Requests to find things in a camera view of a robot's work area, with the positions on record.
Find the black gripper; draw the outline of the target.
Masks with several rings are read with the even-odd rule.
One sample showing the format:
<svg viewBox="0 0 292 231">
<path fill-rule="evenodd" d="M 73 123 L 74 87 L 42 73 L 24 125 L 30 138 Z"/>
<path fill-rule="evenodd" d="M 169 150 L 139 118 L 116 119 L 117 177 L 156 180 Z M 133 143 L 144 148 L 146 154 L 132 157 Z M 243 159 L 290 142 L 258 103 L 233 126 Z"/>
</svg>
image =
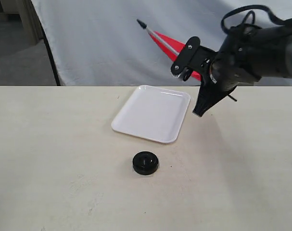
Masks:
<svg viewBox="0 0 292 231">
<path fill-rule="evenodd" d="M 198 117 L 231 94 L 240 83 L 253 84 L 261 79 L 247 62 L 240 36 L 227 36 L 218 51 L 202 46 L 199 37 L 191 37 L 170 70 L 179 79 L 189 79 L 193 71 L 201 75 L 193 109 Z"/>
</svg>

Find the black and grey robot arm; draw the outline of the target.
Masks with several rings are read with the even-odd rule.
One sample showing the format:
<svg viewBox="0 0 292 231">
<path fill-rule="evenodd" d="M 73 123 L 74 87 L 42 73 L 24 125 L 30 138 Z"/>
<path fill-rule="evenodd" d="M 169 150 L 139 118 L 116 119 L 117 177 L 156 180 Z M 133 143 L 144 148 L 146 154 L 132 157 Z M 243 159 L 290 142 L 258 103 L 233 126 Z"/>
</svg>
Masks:
<svg viewBox="0 0 292 231">
<path fill-rule="evenodd" d="M 191 37 L 171 66 L 183 81 L 193 72 L 201 85 L 193 113 L 202 117 L 241 84 L 263 77 L 292 78 L 292 27 L 260 28 L 242 24 L 232 27 L 218 51 Z"/>
</svg>

